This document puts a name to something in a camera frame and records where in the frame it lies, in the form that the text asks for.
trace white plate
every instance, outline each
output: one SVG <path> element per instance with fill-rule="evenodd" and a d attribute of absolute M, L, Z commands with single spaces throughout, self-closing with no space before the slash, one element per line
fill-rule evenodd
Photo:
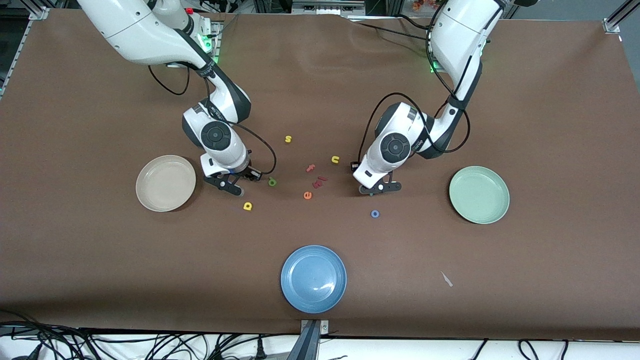
<path fill-rule="evenodd" d="M 171 211 L 183 205 L 196 187 L 196 172 L 184 158 L 164 155 L 142 168 L 136 180 L 140 204 L 152 211 Z"/>

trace white robotic arm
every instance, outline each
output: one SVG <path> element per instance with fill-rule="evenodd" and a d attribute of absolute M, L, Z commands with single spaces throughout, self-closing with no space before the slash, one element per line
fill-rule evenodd
<path fill-rule="evenodd" d="M 249 152 L 230 126 L 249 117 L 249 97 L 183 31 L 185 28 L 171 28 L 164 23 L 178 27 L 186 23 L 186 31 L 195 26 L 183 9 L 176 8 L 175 0 L 148 3 L 144 0 L 78 0 L 78 3 L 107 42 L 126 60 L 142 65 L 181 63 L 215 86 L 213 93 L 182 116 L 184 132 L 206 151 L 201 162 L 207 182 L 220 190 L 242 195 L 242 188 L 236 185 L 238 178 L 260 179 L 262 173 L 250 166 Z M 236 179 L 229 181 L 230 174 Z"/>
<path fill-rule="evenodd" d="M 440 156 L 451 141 L 463 110 L 482 73 L 480 54 L 504 5 L 499 0 L 450 0 L 440 6 L 430 34 L 430 48 L 453 80 L 455 96 L 449 96 L 443 115 L 434 119 L 408 104 L 387 108 L 376 125 L 376 139 L 362 158 L 352 164 L 361 193 L 400 190 L 399 183 L 383 178 L 400 167 L 415 151 L 423 158 Z"/>

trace brown table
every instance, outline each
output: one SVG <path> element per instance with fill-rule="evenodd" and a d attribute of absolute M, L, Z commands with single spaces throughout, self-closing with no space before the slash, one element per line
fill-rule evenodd
<path fill-rule="evenodd" d="M 235 198 L 199 179 L 183 208 L 153 213 L 134 187 L 148 161 L 177 154 L 201 174 L 180 116 L 204 85 L 192 74 L 171 95 L 82 12 L 52 10 L 0 102 L 0 306 L 84 327 L 295 332 L 309 316 L 282 296 L 280 269 L 322 244 L 348 271 L 321 315 L 342 335 L 637 340 L 640 96 L 620 41 L 598 22 L 522 20 L 492 39 L 468 144 L 411 159 L 394 176 L 402 191 L 367 197 L 349 162 L 378 100 L 402 91 L 433 113 L 445 99 L 424 42 L 331 15 L 240 16 L 220 66 L 251 97 L 243 124 L 275 148 L 278 185 L 241 181 Z M 157 73 L 184 84 L 184 69 Z M 268 169 L 267 149 L 239 133 Z M 509 186 L 495 224 L 449 202 L 469 165 Z M 329 181 L 314 190 L 318 175 Z"/>

